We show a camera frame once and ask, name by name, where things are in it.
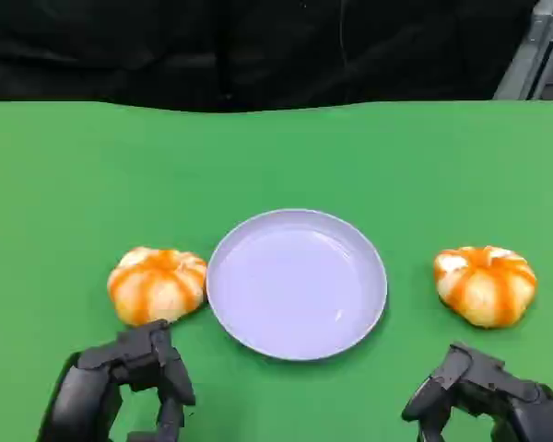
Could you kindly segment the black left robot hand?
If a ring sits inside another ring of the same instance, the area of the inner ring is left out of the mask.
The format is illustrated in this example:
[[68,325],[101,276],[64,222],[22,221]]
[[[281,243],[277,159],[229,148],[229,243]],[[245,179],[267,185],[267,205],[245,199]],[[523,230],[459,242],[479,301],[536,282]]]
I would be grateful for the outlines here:
[[109,343],[73,353],[65,361],[38,434],[40,441],[109,441],[123,400],[121,387],[155,389],[154,431],[134,431],[129,441],[177,441],[194,388],[171,343],[170,324],[156,320],[118,334]]

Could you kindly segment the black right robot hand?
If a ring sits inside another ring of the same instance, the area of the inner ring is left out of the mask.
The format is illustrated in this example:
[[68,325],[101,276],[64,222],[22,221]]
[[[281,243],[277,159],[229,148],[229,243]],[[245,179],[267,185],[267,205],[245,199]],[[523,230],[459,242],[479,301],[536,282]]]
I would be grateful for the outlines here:
[[517,378],[505,363],[462,343],[452,343],[402,411],[418,424],[418,441],[442,441],[456,408],[493,420],[492,441],[553,441],[553,389]]

